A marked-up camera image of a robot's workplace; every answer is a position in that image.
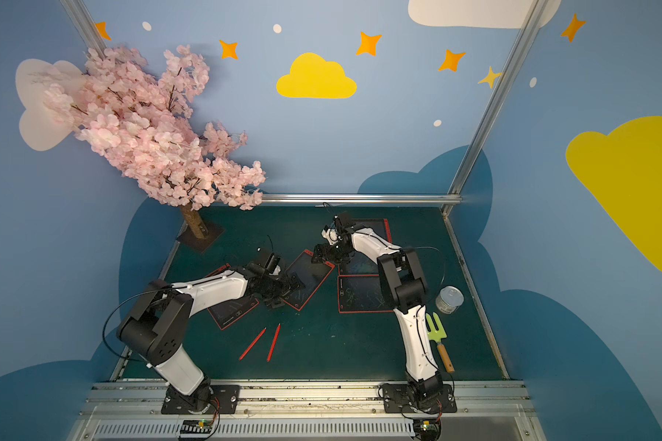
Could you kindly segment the colourful scribble red writing tablet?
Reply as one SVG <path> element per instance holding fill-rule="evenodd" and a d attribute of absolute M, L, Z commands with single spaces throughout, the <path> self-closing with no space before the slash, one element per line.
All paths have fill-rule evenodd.
<path fill-rule="evenodd" d="M 378 266 L 363 253 L 353 252 L 338 265 L 338 272 L 342 276 L 377 276 Z"/>

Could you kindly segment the red stylus pair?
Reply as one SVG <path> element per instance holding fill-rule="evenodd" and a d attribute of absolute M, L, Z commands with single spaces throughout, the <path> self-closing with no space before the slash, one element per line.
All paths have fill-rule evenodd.
<path fill-rule="evenodd" d="M 384 221 L 385 240 L 391 243 L 393 242 L 393 238 L 392 238 L 389 222 L 387 219 L 383 219 L 383 221 Z"/>

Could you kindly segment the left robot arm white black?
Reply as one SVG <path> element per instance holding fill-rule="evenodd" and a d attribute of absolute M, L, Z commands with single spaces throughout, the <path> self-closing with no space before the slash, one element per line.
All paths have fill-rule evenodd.
<path fill-rule="evenodd" d="M 257 296 L 275 308 L 305 287 L 281 258 L 264 250 L 246 266 L 232 266 L 189 282 L 151 282 L 122 319 L 117 338 L 168 383 L 173 413 L 206 415 L 216 405 L 211 382 L 183 347 L 192 316 L 226 301 Z"/>

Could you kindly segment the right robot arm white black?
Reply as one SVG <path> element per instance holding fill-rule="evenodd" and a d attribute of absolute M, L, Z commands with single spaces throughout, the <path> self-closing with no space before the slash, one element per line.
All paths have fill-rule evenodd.
<path fill-rule="evenodd" d="M 377 264 L 382 296 L 393 308 L 405 347 L 408 404 L 431 413 L 441 405 L 444 383 L 428 339 L 428 281 L 416 250 L 382 239 L 346 212 L 324 227 L 322 237 L 325 241 L 314 248 L 314 261 L 339 265 L 360 253 Z"/>

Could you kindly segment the pink cherry blossom tree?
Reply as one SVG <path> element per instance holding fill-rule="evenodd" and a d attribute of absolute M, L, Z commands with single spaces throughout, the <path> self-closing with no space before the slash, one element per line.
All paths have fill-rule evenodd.
<path fill-rule="evenodd" d="M 261 204 L 266 174 L 258 161 L 240 165 L 231 155 L 246 145 L 244 132 L 209 122 L 191 127 L 192 103 L 210 79 L 209 65 L 189 46 L 166 51 L 159 77 L 145 71 L 136 49 L 91 50 L 80 75 L 50 68 L 37 78 L 43 103 L 57 123 L 104 157 L 149 198 L 176 207 L 200 241 L 211 236 L 200 210 L 216 202 L 251 211 Z"/>

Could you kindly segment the aluminium back frame bar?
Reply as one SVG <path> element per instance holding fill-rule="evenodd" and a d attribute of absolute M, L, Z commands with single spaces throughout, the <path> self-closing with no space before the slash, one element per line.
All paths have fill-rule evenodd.
<path fill-rule="evenodd" d="M 460 195 L 274 194 L 264 193 L 269 204 L 306 205 L 458 205 Z"/>

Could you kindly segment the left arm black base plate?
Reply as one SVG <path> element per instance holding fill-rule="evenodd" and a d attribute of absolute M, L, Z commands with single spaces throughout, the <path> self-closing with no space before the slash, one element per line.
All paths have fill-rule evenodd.
<path fill-rule="evenodd" d="M 234 384 L 216 385 L 204 382 L 191 395 L 173 386 L 167 388 L 162 415 L 233 415 L 241 388 Z"/>

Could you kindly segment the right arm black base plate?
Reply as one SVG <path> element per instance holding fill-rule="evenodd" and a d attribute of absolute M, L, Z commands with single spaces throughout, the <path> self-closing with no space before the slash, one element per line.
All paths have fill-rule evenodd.
<path fill-rule="evenodd" d="M 382 383 L 378 391 L 386 413 L 456 413 L 457 403 L 451 385 L 441 385 L 429 395 L 420 393 L 406 383 Z"/>

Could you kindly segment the aluminium front rail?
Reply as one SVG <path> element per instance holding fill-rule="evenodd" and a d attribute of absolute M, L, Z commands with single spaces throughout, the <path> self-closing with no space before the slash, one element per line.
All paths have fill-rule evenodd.
<path fill-rule="evenodd" d="M 229 380 L 223 415 L 164 415 L 161 380 L 97 383 L 71 440 L 544 440 L 520 381 L 459 381 L 434 417 L 387 413 L 378 381 Z"/>

